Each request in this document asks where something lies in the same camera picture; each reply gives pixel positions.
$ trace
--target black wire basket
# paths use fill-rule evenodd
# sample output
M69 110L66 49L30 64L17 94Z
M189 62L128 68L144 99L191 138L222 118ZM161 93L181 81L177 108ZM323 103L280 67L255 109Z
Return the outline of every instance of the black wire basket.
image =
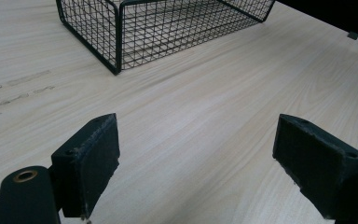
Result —
M115 75L267 19L275 0L57 0L62 23Z

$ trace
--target wooden table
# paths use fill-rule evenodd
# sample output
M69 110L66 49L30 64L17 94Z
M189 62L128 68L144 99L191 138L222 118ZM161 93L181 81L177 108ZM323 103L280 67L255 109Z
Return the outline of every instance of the wooden table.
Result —
M358 147L358 40L276 3L268 20L113 76L54 1L0 0L0 182L117 113L93 223L332 223L272 159L279 114ZM62 219L62 223L79 223Z

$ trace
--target light wood tabletop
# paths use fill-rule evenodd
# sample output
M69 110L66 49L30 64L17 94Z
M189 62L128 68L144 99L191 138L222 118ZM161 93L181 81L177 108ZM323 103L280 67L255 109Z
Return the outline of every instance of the light wood tabletop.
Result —
M276 3L268 20L112 75L55 1L0 0L0 183L117 113L92 223L333 223L272 159L281 113L358 148L358 40ZM80 223L62 218L62 223Z

